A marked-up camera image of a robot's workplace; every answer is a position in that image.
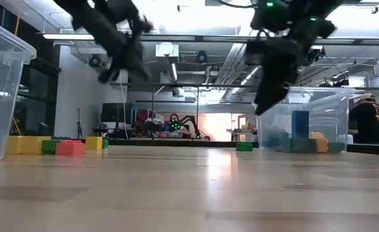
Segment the green block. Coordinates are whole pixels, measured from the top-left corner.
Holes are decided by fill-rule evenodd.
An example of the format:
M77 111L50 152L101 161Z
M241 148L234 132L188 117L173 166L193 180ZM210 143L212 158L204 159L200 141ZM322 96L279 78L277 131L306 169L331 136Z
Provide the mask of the green block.
M108 141L108 139L104 139L102 141L102 149L107 149L109 146L110 146L110 142Z
M238 142L235 144L236 151L253 151L253 144L251 142Z
M288 153L317 153L317 140L289 139L284 147Z
M42 154L55 154L56 144L60 143L60 140L44 140L42 141Z
M347 150L347 144L344 142L329 142L328 147L328 153L341 153Z

